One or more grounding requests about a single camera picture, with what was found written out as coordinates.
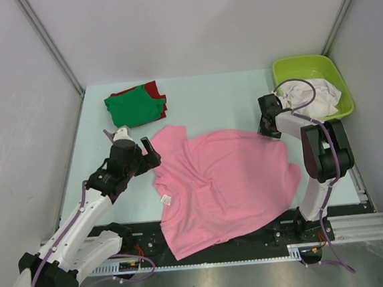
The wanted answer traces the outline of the green plastic basin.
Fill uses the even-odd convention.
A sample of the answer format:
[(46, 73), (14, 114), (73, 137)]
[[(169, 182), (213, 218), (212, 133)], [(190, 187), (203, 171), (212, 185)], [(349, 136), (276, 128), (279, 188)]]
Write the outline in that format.
[(322, 55), (302, 55), (281, 58), (272, 65), (275, 86), (278, 88), (288, 81), (304, 81), (305, 79), (324, 78), (342, 92), (342, 97), (337, 105), (338, 113), (333, 116), (321, 118), (322, 120), (341, 119), (354, 110), (354, 100), (344, 82), (339, 70), (333, 61)]

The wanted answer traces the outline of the pink t shirt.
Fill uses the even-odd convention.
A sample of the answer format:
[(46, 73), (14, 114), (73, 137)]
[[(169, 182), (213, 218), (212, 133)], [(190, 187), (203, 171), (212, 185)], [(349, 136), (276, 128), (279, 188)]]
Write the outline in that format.
[(254, 132), (189, 138), (167, 126), (152, 144), (162, 161), (154, 171), (161, 230), (176, 260), (262, 228), (289, 209), (301, 182), (287, 145)]

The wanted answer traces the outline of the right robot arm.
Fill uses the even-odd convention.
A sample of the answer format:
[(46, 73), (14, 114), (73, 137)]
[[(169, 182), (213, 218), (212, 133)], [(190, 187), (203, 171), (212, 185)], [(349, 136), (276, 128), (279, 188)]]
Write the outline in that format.
[(258, 133), (279, 139), (289, 134), (301, 141), (304, 167), (309, 175), (305, 196), (291, 223), (276, 225), (275, 244), (319, 242), (334, 238), (328, 221), (328, 203), (336, 183), (354, 166), (354, 155), (342, 122), (321, 121), (283, 108), (278, 97), (266, 94), (257, 100), (261, 110)]

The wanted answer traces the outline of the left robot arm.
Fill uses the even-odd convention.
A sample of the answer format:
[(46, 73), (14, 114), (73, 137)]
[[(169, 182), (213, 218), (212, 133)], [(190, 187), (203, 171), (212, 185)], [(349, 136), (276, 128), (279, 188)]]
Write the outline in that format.
[(80, 287), (102, 262), (135, 248), (132, 230), (112, 222), (95, 241), (82, 247), (99, 218), (109, 210), (131, 178), (161, 164), (161, 156), (148, 138), (142, 146), (129, 138), (115, 140), (102, 165), (82, 183), (82, 196), (65, 223), (35, 254), (25, 253), (20, 271), (29, 270), (31, 287)]

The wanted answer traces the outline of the white t shirt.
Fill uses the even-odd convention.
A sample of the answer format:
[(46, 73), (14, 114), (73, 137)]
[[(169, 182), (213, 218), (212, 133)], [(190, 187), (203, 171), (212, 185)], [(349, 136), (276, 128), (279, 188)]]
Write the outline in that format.
[(342, 92), (324, 78), (288, 81), (277, 93), (284, 108), (316, 119), (337, 114), (342, 97)]

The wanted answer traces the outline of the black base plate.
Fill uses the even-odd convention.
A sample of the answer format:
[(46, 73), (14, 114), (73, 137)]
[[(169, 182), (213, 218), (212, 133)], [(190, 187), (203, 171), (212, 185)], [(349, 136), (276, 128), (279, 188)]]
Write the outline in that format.
[[(371, 205), (344, 205), (332, 206), (328, 208), (328, 216), (324, 218), (324, 228), (321, 230), (318, 222), (301, 223), (296, 210), (288, 210), (281, 214), (276, 220), (268, 223), (264, 227), (249, 233), (230, 239), (223, 244), (215, 244), (204, 250), (197, 251), (195, 254), (185, 257), (207, 257), (225, 256), (231, 254), (250, 252), (259, 249), (261, 246), (281, 247), (288, 244), (325, 244), (325, 235), (330, 240), (335, 239), (336, 216), (355, 215), (371, 212)], [(135, 252), (150, 258), (154, 263), (178, 261), (171, 252), (160, 229), (158, 222), (122, 224), (120, 229), (126, 234), (131, 231), (130, 241), (123, 246), (123, 252)]]

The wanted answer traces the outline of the left aluminium frame post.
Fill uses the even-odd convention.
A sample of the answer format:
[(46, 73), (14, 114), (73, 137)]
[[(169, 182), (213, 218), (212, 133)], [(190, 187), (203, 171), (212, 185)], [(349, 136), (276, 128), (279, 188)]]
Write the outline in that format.
[(60, 49), (54, 42), (51, 34), (47, 30), (47, 27), (45, 27), (43, 24), (43, 21), (40, 19), (32, 4), (29, 2), (29, 0), (14, 0), (14, 2), (18, 5), (21, 12), (24, 14), (26, 20), (29, 21), (39, 40), (41, 40), (41, 42), (44, 44), (46, 50), (49, 52), (54, 62), (58, 65), (61, 72), (63, 72), (72, 88), (81, 98), (83, 98), (85, 92), (84, 88), (82, 85), (80, 85), (80, 81), (77, 79), (70, 65), (62, 55)]

